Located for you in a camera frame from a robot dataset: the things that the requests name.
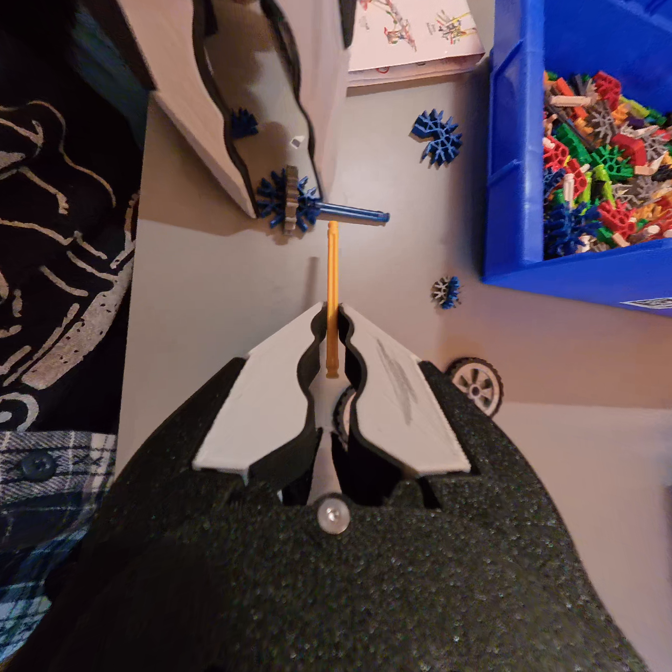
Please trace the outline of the blue plastic bin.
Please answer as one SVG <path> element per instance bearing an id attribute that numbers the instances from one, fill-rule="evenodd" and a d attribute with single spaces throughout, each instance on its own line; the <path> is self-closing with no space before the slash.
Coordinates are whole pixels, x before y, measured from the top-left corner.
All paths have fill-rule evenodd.
<path id="1" fill-rule="evenodd" d="M 544 260 L 545 66 L 605 71 L 670 112 L 671 2 L 495 2 L 483 282 L 670 318 L 670 239 Z"/>

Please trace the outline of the paper sheet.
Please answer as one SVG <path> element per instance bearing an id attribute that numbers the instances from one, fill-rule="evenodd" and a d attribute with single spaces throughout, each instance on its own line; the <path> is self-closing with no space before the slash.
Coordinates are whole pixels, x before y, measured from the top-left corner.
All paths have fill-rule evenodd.
<path id="1" fill-rule="evenodd" d="M 472 71 L 484 55 L 467 1 L 358 1 L 348 88 Z"/>

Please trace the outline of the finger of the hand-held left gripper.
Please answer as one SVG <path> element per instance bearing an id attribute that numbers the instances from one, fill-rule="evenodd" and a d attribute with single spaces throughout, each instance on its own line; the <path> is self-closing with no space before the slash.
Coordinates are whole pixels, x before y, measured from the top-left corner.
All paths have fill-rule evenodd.
<path id="1" fill-rule="evenodd" d="M 157 104 L 240 209 L 258 218 L 249 171 L 232 138 L 232 111 L 206 53 L 206 2 L 118 4 L 153 80 Z"/>
<path id="2" fill-rule="evenodd" d="M 322 196 L 337 166 L 348 88 L 348 1 L 264 1 L 308 125 L 308 155 Z"/>

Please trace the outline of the person's dark printed shirt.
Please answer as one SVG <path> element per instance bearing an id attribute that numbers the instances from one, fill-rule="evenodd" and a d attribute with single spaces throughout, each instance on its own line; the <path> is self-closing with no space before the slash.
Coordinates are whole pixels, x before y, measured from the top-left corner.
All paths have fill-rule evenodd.
<path id="1" fill-rule="evenodd" d="M 1 430 L 116 434 L 147 92 L 92 1 L 1 2 Z"/>

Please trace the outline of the blue toy rod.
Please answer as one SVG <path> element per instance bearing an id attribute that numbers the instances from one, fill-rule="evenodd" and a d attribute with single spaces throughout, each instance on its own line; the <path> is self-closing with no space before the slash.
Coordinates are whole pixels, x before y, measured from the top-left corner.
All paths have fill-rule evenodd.
<path id="1" fill-rule="evenodd" d="M 390 221 L 391 215 L 382 211 L 317 202 L 316 217 L 339 222 L 384 226 Z"/>

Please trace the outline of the pile of colourful toy pieces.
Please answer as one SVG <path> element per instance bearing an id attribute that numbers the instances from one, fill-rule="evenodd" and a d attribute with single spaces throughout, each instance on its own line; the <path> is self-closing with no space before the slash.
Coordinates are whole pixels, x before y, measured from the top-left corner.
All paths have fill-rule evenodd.
<path id="1" fill-rule="evenodd" d="M 544 259 L 671 242 L 671 113 L 604 71 L 543 87 Z"/>

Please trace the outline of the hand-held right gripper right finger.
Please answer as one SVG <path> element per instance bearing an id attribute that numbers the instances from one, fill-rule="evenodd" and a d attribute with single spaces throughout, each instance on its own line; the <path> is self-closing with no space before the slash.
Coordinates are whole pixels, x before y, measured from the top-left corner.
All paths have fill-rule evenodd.
<path id="1" fill-rule="evenodd" d="M 415 476 L 469 473 L 469 460 L 421 359 L 348 304 L 339 310 L 344 370 L 356 391 L 350 438 Z"/>

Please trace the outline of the person's plaid shirt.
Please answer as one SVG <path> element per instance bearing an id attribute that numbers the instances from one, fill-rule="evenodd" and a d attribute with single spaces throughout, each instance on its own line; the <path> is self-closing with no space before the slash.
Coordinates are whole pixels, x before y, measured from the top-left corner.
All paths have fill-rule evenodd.
<path id="1" fill-rule="evenodd" d="M 47 576 L 88 531 L 115 472 L 117 436 L 1 432 L 1 659 L 46 614 Z"/>

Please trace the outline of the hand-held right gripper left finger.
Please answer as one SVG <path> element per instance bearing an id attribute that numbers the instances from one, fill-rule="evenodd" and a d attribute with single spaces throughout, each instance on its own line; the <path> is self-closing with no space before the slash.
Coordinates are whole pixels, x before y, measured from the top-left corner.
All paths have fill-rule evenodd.
<path id="1" fill-rule="evenodd" d="M 326 306 L 316 303 L 250 350 L 192 461 L 245 483 L 291 484 L 319 445 L 310 385 L 320 370 Z"/>

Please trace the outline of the orange toy rod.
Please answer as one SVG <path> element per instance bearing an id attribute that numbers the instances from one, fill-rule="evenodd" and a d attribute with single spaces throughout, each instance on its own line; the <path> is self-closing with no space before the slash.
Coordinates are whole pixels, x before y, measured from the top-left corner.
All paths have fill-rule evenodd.
<path id="1" fill-rule="evenodd" d="M 326 377 L 339 377 L 339 223 L 329 221 L 327 229 L 327 333 Z"/>

